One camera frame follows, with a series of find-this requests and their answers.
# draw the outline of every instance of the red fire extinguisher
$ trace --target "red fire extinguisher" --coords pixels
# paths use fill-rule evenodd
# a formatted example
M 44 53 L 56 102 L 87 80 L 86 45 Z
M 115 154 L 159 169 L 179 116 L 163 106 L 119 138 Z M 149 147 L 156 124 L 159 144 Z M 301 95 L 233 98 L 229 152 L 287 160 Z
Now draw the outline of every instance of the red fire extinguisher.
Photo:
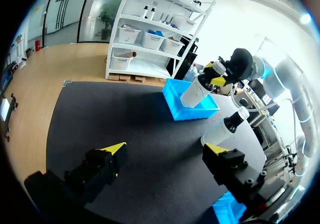
M 36 48 L 35 48 L 35 51 L 39 51 L 40 50 L 40 39 L 36 39 L 35 40 L 35 46 L 36 46 Z

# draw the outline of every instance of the blue container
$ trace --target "blue container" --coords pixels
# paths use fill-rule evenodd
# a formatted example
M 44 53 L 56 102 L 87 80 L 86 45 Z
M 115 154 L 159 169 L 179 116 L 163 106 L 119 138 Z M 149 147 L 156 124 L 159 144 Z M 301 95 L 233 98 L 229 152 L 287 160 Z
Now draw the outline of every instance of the blue container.
M 191 85 L 191 82 L 167 79 L 162 90 L 174 120 L 192 120 L 212 117 L 220 108 L 211 95 L 207 95 L 196 107 L 186 108 L 180 96 Z
M 212 205 L 220 224 L 236 224 L 244 213 L 246 206 L 239 204 L 230 191 L 227 191 Z

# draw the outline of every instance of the ceiling light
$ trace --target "ceiling light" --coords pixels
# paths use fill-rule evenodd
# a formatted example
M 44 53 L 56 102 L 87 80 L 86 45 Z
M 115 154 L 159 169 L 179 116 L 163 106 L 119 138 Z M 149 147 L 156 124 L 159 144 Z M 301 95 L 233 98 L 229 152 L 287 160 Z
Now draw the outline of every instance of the ceiling light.
M 300 23 L 302 23 L 303 25 L 310 23 L 310 21 L 311 21 L 311 16 L 309 14 L 302 15 L 300 18 Z

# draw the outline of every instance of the glass door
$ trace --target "glass door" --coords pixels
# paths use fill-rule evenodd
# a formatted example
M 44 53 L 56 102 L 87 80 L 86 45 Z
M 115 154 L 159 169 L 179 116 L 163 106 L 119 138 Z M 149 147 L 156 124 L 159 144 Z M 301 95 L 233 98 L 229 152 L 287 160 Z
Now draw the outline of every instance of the glass door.
M 84 2 L 85 0 L 50 0 L 44 26 L 45 46 L 77 42 Z
M 109 43 L 121 0 L 87 0 L 83 11 L 79 42 Z

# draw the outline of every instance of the black monitor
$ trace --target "black monitor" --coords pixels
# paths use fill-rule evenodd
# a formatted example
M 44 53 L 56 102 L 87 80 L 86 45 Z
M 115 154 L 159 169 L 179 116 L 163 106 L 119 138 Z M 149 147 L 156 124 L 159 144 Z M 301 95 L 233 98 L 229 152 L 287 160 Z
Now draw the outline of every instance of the black monitor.
M 265 103 L 263 101 L 262 98 L 263 98 L 263 96 L 266 95 L 266 92 L 265 92 L 264 86 L 262 85 L 262 83 L 259 80 L 249 81 L 248 85 L 255 92 L 255 94 L 258 95 L 258 97 L 262 100 L 262 102 L 265 105 L 269 105 L 269 104 L 274 103 L 273 100 L 271 100 L 269 103 Z M 272 106 L 271 108 L 268 109 L 269 114 L 273 115 L 278 109 L 279 109 L 279 105 Z

